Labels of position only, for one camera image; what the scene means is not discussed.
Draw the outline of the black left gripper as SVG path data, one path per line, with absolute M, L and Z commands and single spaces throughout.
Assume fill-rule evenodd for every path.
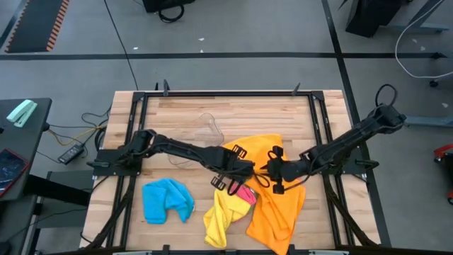
M 227 191 L 238 191 L 239 188 L 252 177 L 254 172 L 255 176 L 264 177 L 261 173 L 256 173 L 262 171 L 259 166 L 255 166 L 255 163 L 252 161 L 245 160 L 247 154 L 248 152 L 243 147 L 235 144 L 233 148 L 229 150 L 226 166 L 217 171 L 217 176 L 213 177 L 210 184 L 217 190 L 223 191 L 227 186 L 223 179 L 228 178 L 231 182 Z

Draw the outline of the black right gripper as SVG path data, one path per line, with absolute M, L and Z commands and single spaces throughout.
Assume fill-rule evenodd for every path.
M 273 184 L 273 193 L 284 194 L 285 191 L 303 184 L 303 181 L 296 183 L 287 188 L 284 187 L 283 181 L 291 182 L 299 177 L 308 175 L 308 165 L 304 159 L 297 161 L 288 161 L 283 159 L 284 150 L 277 145 L 268 152 L 269 160 L 266 165 L 262 166 L 262 172 L 270 177 Z

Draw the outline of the large orange microfiber towel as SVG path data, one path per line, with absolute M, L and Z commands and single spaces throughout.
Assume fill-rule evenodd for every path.
M 258 194 L 246 234 L 277 255 L 285 255 L 304 204 L 305 187 L 297 186 L 284 194 L 276 194 L 272 187 L 260 185 L 256 178 L 249 179 L 246 185 Z

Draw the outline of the clear plastic container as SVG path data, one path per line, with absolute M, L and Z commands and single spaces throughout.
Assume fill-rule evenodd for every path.
M 224 135 L 210 113 L 203 113 L 197 119 L 180 125 L 167 136 L 198 147 L 220 146 L 224 141 Z

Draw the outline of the bunched pink microfiber towel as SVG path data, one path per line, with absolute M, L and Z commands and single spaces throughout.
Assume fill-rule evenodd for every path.
M 234 191 L 234 194 L 240 197 L 242 200 L 246 201 L 250 205 L 256 204 L 257 199 L 255 193 L 248 186 L 239 185 L 237 182 L 234 182 L 232 189 Z

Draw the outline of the yellow microfiber towel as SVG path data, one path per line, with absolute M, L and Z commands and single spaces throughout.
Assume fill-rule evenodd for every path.
M 226 231 L 231 223 L 245 217 L 251 205 L 237 195 L 227 191 L 214 192 L 213 206 L 204 214 L 205 242 L 215 248 L 227 245 Z

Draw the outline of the blue microfiber towel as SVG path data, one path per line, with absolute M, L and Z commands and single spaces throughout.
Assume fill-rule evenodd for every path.
M 175 210 L 180 221 L 185 223 L 191 216 L 195 201 L 182 183 L 172 178 L 163 178 L 142 186 L 144 219 L 148 224 L 162 225 L 167 211 Z

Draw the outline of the grey metal table foot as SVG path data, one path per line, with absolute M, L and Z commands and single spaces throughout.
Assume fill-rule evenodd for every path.
M 406 126 L 428 126 L 438 128 L 453 128 L 453 117 L 434 118 L 434 117 L 420 117 L 420 116 L 407 116 L 405 121 Z

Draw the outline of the red wheeled cart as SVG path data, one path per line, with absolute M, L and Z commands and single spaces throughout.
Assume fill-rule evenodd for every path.
M 443 163 L 453 183 L 453 144 L 447 144 L 434 150 L 434 162 Z

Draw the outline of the black floor cabinet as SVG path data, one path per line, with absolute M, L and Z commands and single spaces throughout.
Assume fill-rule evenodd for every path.
M 401 0 L 352 0 L 345 31 L 370 38 L 389 24 L 401 6 Z

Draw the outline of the black side table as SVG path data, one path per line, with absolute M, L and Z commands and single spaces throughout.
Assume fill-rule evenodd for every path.
M 4 129 L 0 134 L 0 152 L 3 149 L 11 150 L 28 162 L 27 169 L 0 197 L 0 201 L 15 200 L 23 195 L 23 189 L 47 122 L 52 100 L 50 98 L 32 98 L 31 100 L 37 103 L 37 107 L 23 127 L 16 127 L 7 121 L 6 116 L 22 103 L 24 98 L 0 100 L 0 128 Z

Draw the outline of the mint green stapler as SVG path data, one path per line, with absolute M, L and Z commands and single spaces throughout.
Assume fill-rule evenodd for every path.
M 32 100 L 26 99 L 16 106 L 6 117 L 7 121 L 13 123 L 17 128 L 22 128 L 29 117 L 33 114 L 38 104 Z

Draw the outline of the smartphone with red case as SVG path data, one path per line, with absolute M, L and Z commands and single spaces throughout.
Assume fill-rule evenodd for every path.
M 27 160 L 9 149 L 0 152 L 0 198 L 17 182 L 28 165 Z

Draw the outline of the black orange-striped floor mat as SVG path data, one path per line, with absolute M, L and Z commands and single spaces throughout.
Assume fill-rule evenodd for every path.
M 5 53 L 50 52 L 61 32 L 70 0 L 26 0 Z

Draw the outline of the black metal table frame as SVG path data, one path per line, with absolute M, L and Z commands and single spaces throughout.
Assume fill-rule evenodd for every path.
M 133 120 L 133 130 L 140 123 L 139 114 L 143 109 L 138 100 L 135 112 L 130 117 L 132 99 L 141 92 L 116 91 L 103 146 L 108 149 L 125 143 L 127 124 Z M 337 138 L 352 127 L 346 102 L 341 90 L 298 91 L 145 91 L 148 97 L 145 128 L 174 137 L 176 131 L 189 133 L 195 130 L 190 122 L 203 113 L 213 115 L 217 127 L 223 133 L 224 142 L 240 137 L 264 133 L 281 134 L 285 153 L 296 159 L 300 153 L 316 144 L 316 139 L 327 142 L 323 120 L 328 118 L 333 138 Z M 310 102 L 314 103 L 318 118 L 318 130 L 312 120 Z M 263 244 L 246 236 L 251 221 L 251 212 L 244 219 L 233 223 L 227 230 L 226 251 L 216 249 L 204 242 L 205 228 L 202 216 L 213 204 L 214 187 L 210 180 L 214 173 L 198 163 L 179 169 L 170 163 L 166 155 L 145 159 L 142 173 L 136 178 L 132 209 L 128 225 L 127 251 L 152 251 L 160 253 L 168 244 L 169 254 L 274 254 Z M 187 223 L 182 223 L 177 212 L 168 213 L 163 225 L 147 224 L 143 216 L 142 186 L 164 177 L 174 178 L 185 184 L 195 199 L 195 212 Z M 109 177 L 93 193 L 86 214 L 82 235 L 93 241 L 112 214 L 115 200 L 114 188 L 118 177 Z M 346 204 L 351 216 L 374 242 L 390 246 L 385 223 L 378 220 L 378 201 L 372 191 L 372 184 L 351 175 L 342 176 Z M 302 254 L 309 249 L 334 248 L 332 225 L 328 214 L 328 203 L 320 174 L 311 177 L 305 184 L 306 200 L 296 222 L 291 244 Z

